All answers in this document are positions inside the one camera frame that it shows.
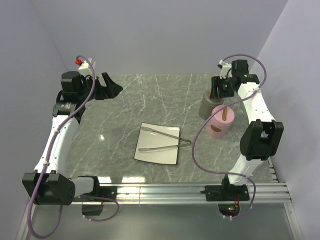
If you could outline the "grey cylindrical container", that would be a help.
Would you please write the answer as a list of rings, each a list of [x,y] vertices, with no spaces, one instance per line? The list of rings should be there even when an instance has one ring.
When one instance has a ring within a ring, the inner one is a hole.
[[[201,106],[201,103],[200,103],[198,115],[200,116],[201,119],[207,120],[211,116],[213,109],[214,109],[213,107]]]

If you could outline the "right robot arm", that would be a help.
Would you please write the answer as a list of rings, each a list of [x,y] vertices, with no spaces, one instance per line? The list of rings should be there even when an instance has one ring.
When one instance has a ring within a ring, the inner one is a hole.
[[[220,74],[211,79],[211,100],[231,98],[238,95],[248,117],[248,127],[240,139],[240,156],[230,173],[226,174],[220,193],[232,200],[247,184],[253,171],[277,152],[284,125],[276,121],[263,98],[261,88],[264,80],[249,72],[247,60],[231,63],[220,60]]]

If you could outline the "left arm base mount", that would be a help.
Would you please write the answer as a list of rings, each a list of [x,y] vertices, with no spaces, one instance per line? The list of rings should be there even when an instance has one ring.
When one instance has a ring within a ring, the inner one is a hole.
[[[84,193],[83,196],[87,199],[93,199],[93,200],[96,200],[96,197],[98,197],[98,200],[100,198],[115,200],[117,197],[117,192],[118,192],[118,187],[115,185],[111,185],[111,186],[100,185],[100,186],[95,186],[93,188],[93,191],[89,193]]]

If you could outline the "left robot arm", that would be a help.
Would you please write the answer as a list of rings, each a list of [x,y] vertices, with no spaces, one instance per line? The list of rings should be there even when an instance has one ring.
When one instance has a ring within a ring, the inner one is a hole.
[[[114,99],[123,90],[107,72],[96,79],[78,71],[61,75],[61,87],[52,109],[52,126],[43,154],[33,172],[25,173],[22,184],[35,205],[70,205],[84,195],[89,201],[101,196],[97,176],[66,177],[65,166],[75,132],[86,110],[85,99]]]

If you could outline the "pink cylindrical container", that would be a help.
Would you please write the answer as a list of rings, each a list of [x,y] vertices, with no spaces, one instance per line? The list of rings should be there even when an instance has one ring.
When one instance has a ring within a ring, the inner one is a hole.
[[[213,138],[223,138],[231,125],[220,125],[212,120],[206,124],[206,132]]]

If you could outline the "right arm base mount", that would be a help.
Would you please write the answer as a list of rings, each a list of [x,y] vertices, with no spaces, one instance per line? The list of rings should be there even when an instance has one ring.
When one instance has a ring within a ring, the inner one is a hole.
[[[249,190],[246,185],[229,186],[206,185],[204,190],[200,191],[205,194],[207,202],[230,202],[230,201],[249,201]]]

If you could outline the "grey round lid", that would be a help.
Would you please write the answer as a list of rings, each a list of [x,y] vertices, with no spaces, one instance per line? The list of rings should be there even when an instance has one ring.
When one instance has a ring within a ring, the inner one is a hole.
[[[224,103],[223,98],[211,99],[210,94],[211,94],[211,91],[208,89],[203,93],[201,106],[206,107],[206,108],[209,108],[209,107],[215,108],[215,107],[222,105]]]

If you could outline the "steel tongs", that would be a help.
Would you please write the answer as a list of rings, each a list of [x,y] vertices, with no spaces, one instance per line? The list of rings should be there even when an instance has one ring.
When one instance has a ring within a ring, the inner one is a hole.
[[[183,141],[185,143],[176,144],[176,145],[158,146],[158,147],[143,147],[143,148],[138,148],[139,152],[164,150],[164,149],[169,149],[169,148],[174,148],[174,147],[177,147],[177,148],[178,147],[186,147],[186,146],[189,146],[189,145],[192,144],[191,140],[188,140],[188,139],[185,139],[185,138],[182,138],[182,137],[179,137],[179,136],[175,136],[175,135],[172,135],[172,134],[168,134],[168,133],[165,133],[165,132],[162,132],[162,131],[159,131],[159,130],[156,130],[156,129],[153,129],[153,128],[150,128],[150,127],[142,126],[141,129],[143,131],[146,131],[146,132],[160,134],[160,135],[172,138],[172,139]]]

